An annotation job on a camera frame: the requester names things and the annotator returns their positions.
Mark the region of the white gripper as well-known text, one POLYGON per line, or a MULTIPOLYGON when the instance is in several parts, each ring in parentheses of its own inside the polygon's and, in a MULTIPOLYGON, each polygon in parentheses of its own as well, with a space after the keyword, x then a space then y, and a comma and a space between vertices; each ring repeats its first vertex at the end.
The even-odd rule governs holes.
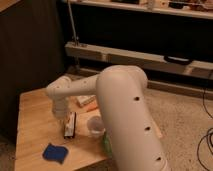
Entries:
POLYGON ((69 104, 66 98, 56 99, 52 102, 52 112, 56 118, 64 118, 69 112, 69 104))

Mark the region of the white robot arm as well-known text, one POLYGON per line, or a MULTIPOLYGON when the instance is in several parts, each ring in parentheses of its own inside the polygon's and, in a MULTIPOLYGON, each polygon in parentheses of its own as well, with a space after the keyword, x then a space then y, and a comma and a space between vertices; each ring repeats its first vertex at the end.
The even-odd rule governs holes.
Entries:
POLYGON ((147 84, 139 67, 114 65, 75 81, 61 76, 46 93, 57 118, 68 113, 69 96, 96 97, 119 171, 171 171, 145 101, 147 84))

